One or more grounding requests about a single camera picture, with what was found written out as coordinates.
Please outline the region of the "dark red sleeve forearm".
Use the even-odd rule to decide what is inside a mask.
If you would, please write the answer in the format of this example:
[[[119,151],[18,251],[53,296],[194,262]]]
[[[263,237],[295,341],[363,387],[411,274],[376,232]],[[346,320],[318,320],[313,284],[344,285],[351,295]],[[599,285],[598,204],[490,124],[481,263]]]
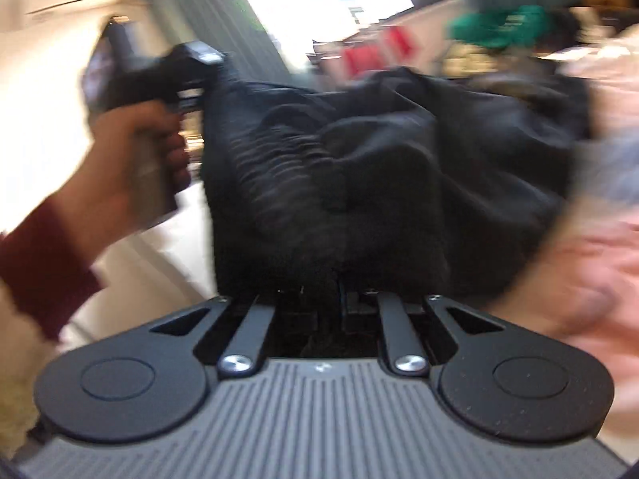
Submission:
[[[76,311],[101,290],[51,198],[1,237],[1,280],[17,311],[35,321],[48,340],[57,340]]]

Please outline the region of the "person's left hand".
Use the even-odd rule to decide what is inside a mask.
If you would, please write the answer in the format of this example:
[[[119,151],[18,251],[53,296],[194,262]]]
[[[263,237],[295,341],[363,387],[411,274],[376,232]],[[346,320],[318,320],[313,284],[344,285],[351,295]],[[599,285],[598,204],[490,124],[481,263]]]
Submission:
[[[162,102],[149,101],[107,111],[90,123],[91,148],[75,173],[52,195],[58,217],[86,264],[93,264],[110,245],[139,226],[132,184],[138,137],[144,133],[158,137],[176,192],[191,184],[182,119]]]

